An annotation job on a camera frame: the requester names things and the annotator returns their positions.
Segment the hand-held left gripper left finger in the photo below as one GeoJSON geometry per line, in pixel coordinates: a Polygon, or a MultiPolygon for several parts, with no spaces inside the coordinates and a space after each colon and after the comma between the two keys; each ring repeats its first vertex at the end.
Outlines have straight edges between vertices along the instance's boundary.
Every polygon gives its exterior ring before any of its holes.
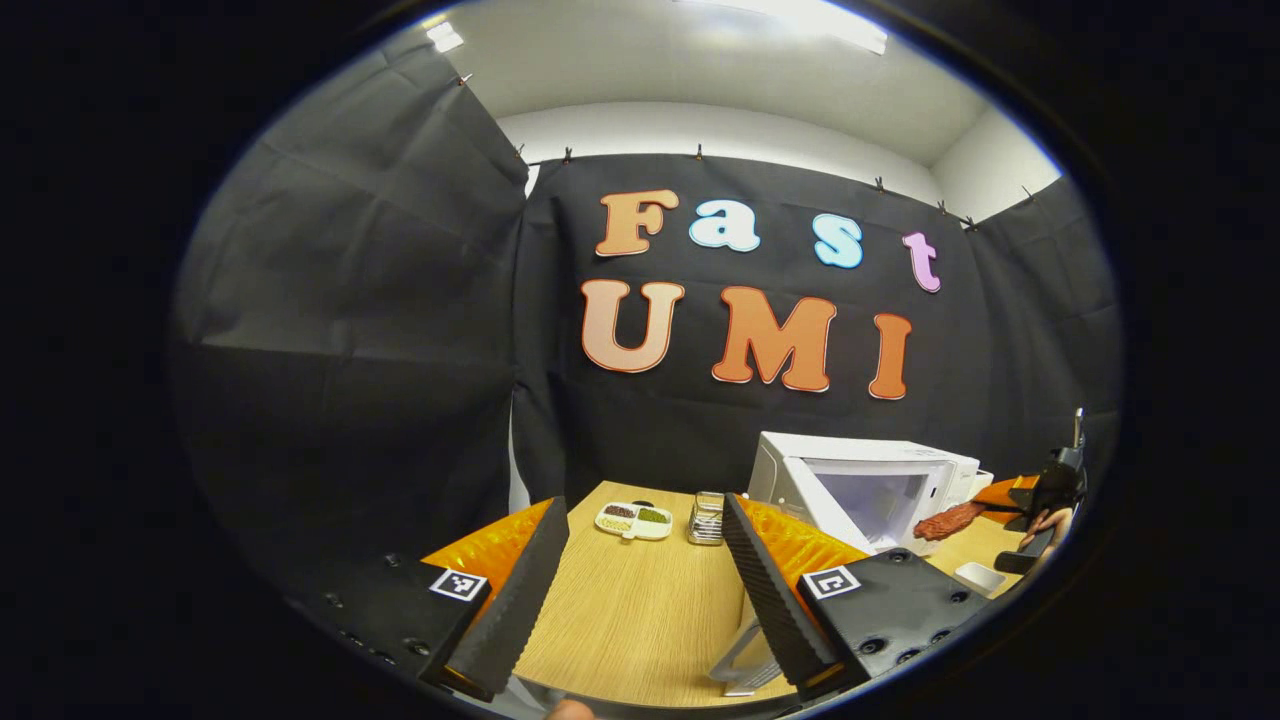
{"type": "Polygon", "coordinates": [[[424,685],[492,701],[508,685],[570,538],[550,497],[426,556],[361,560],[302,594],[300,611],[424,685]]]}

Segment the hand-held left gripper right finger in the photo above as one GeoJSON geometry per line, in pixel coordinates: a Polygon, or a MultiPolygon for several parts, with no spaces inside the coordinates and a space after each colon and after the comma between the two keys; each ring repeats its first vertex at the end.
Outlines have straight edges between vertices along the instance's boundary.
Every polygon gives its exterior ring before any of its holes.
{"type": "Polygon", "coordinates": [[[723,537],[773,660],[803,700],[893,671],[991,602],[910,550],[865,553],[741,495],[724,498],[723,537]]]}

